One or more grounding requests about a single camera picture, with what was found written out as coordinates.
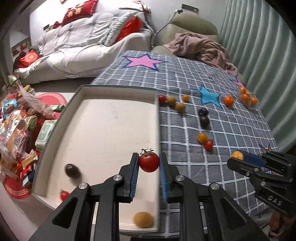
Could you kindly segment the yellow cherry tomato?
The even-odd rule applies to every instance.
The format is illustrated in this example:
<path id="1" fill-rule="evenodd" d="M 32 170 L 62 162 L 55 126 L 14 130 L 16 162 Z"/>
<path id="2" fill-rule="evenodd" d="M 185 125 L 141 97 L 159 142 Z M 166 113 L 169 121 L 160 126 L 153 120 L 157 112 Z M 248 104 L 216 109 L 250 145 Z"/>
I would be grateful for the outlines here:
<path id="1" fill-rule="evenodd" d="M 235 151 L 231 155 L 232 158 L 238 159 L 238 160 L 244 160 L 244 155 L 241 151 Z"/>

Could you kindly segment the red cherry tomato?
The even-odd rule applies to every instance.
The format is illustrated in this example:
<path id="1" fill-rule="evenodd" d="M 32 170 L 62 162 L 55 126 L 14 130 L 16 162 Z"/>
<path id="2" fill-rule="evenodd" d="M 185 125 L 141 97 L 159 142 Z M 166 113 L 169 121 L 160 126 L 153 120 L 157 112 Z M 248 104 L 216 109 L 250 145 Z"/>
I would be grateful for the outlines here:
<path id="1" fill-rule="evenodd" d="M 212 140 L 207 140 L 205 143 L 204 143 L 204 148 L 208 151 L 212 150 L 213 148 L 213 141 Z"/>
<path id="2" fill-rule="evenodd" d="M 147 173 L 152 173 L 159 167 L 159 157 L 152 148 L 142 149 L 138 161 L 140 168 Z"/>

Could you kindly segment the orange cherry tomato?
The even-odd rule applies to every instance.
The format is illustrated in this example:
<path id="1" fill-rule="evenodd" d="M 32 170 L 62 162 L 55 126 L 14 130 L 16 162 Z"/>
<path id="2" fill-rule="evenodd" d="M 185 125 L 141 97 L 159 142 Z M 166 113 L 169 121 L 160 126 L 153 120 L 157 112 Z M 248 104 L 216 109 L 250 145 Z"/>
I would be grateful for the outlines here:
<path id="1" fill-rule="evenodd" d="M 208 135 L 206 133 L 199 133 L 197 135 L 197 139 L 198 139 L 199 143 L 204 145 L 208 140 Z"/>

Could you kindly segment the dark purple plum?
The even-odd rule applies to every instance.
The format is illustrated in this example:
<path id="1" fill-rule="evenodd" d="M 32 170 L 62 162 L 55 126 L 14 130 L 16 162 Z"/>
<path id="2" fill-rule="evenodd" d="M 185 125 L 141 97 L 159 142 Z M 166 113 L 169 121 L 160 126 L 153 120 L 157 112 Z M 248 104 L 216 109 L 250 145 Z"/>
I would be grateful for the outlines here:
<path id="1" fill-rule="evenodd" d="M 66 164 L 65 173 L 68 177 L 72 179 L 78 179 L 81 176 L 81 173 L 77 166 L 74 164 Z"/>

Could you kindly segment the brown kiwi in tray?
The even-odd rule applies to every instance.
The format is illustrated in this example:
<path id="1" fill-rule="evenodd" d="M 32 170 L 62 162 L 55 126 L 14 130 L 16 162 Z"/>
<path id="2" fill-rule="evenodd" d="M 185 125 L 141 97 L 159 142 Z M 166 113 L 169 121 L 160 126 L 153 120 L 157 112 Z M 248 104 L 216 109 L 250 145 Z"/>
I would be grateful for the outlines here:
<path id="1" fill-rule="evenodd" d="M 154 217 L 148 212 L 141 211 L 134 215 L 133 222 L 139 228 L 150 228 L 154 224 Z"/>

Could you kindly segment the glass bowl of oranges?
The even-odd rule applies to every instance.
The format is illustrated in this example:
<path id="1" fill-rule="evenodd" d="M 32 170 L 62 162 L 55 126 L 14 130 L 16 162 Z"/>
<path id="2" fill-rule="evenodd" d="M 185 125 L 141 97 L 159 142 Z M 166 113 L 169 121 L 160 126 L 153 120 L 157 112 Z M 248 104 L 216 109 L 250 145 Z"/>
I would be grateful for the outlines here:
<path id="1" fill-rule="evenodd" d="M 238 98 L 240 102 L 248 109 L 255 109 L 259 104 L 259 100 L 256 96 L 248 91 L 244 86 L 238 89 Z"/>

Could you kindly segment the orange mandarin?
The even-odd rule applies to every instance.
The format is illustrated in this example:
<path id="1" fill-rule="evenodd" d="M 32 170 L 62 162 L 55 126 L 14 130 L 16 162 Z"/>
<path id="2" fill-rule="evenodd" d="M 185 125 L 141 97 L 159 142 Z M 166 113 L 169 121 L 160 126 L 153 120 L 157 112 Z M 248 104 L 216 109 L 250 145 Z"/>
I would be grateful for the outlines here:
<path id="1" fill-rule="evenodd" d="M 224 104 L 229 108 L 234 104 L 234 98 L 231 95 L 225 96 L 223 100 Z"/>

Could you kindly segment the grey checked tablecloth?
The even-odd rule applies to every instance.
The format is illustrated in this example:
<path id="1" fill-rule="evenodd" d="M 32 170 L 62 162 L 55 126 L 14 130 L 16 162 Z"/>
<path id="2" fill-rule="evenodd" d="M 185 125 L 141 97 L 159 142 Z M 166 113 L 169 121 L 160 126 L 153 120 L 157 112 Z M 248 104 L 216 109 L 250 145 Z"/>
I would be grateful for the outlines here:
<path id="1" fill-rule="evenodd" d="M 253 218 L 265 226 L 271 209 L 255 198 L 248 179 L 231 171 L 227 160 L 236 150 L 261 154 L 277 149 L 273 134 L 261 111 L 247 109 L 238 99 L 232 107 L 223 97 L 237 96 L 238 80 L 202 62 L 165 54 L 127 51 L 116 58 L 94 84 L 154 88 L 159 94 L 190 97 L 184 114 L 161 106 L 159 127 L 161 151 L 179 172 L 200 184 L 216 182 Z M 208 110 L 209 125 L 202 128 L 198 110 Z M 197 135 L 206 133 L 214 145 L 208 151 Z"/>

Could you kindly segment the brown kiwi far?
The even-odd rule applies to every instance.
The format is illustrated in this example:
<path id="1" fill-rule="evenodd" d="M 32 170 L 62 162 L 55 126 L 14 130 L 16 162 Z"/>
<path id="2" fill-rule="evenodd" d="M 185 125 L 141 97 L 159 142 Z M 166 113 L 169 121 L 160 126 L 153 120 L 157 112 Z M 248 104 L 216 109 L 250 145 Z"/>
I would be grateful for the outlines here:
<path id="1" fill-rule="evenodd" d="M 176 98 L 172 95 L 167 95 L 166 96 L 166 102 L 169 106 L 174 107 L 176 105 Z"/>

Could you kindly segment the red tomato by tray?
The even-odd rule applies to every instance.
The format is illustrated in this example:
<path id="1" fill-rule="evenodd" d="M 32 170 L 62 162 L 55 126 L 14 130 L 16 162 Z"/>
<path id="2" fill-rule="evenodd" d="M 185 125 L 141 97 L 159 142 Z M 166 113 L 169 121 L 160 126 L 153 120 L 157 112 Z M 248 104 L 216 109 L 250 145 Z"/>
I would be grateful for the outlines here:
<path id="1" fill-rule="evenodd" d="M 159 95 L 159 104 L 160 105 L 165 105 L 166 104 L 166 96 L 165 95 Z"/>

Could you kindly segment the green white box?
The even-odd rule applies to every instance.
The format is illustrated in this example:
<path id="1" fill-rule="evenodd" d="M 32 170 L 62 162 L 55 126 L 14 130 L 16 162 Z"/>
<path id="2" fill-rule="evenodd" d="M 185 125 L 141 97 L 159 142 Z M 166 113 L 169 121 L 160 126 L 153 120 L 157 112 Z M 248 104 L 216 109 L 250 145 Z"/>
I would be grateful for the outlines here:
<path id="1" fill-rule="evenodd" d="M 51 135 L 53 128 L 55 127 L 57 120 L 46 120 L 44 121 L 41 130 L 37 136 L 35 147 L 36 150 L 42 151 Z"/>

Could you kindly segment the red round mat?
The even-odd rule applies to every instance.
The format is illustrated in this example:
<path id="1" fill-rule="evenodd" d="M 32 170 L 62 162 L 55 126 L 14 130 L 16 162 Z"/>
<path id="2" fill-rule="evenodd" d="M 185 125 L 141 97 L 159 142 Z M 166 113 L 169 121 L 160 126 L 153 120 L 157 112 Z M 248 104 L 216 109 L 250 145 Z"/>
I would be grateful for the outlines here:
<path id="1" fill-rule="evenodd" d="M 67 105 L 66 98 L 57 92 L 46 92 L 37 96 L 49 105 Z"/>

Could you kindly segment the pink blanket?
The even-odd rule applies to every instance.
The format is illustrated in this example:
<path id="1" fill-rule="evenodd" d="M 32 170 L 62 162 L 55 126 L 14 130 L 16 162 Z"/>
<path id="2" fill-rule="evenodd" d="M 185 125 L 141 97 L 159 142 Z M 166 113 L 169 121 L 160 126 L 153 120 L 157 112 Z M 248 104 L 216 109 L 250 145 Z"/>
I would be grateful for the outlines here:
<path id="1" fill-rule="evenodd" d="M 230 75 L 238 75 L 238 70 L 231 63 L 227 50 L 205 35 L 189 32 L 176 33 L 174 39 L 164 47 L 178 57 L 198 60 Z"/>

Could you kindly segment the pile of snack bags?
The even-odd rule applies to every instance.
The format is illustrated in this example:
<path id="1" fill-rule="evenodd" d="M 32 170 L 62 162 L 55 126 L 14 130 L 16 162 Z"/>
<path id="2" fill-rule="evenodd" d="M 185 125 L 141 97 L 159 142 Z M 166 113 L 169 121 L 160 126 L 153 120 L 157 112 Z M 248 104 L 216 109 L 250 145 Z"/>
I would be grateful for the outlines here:
<path id="1" fill-rule="evenodd" d="M 41 151 L 35 142 L 46 120 L 56 120 L 64 105 L 49 105 L 37 98 L 35 90 L 23 86 L 13 75 L 9 76 L 8 94 L 1 101 L 1 173 L 32 185 Z"/>

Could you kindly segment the red cushion on sofa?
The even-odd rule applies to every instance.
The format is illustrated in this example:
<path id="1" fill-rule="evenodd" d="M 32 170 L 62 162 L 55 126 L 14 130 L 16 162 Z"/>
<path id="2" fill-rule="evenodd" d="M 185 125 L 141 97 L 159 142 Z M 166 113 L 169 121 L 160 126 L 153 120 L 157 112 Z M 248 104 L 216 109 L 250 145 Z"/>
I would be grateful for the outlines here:
<path id="1" fill-rule="evenodd" d="M 125 20 L 118 23 L 119 33 L 116 36 L 115 42 L 119 42 L 126 36 L 132 33 L 137 33 L 142 28 L 142 21 L 137 16 L 129 16 Z"/>

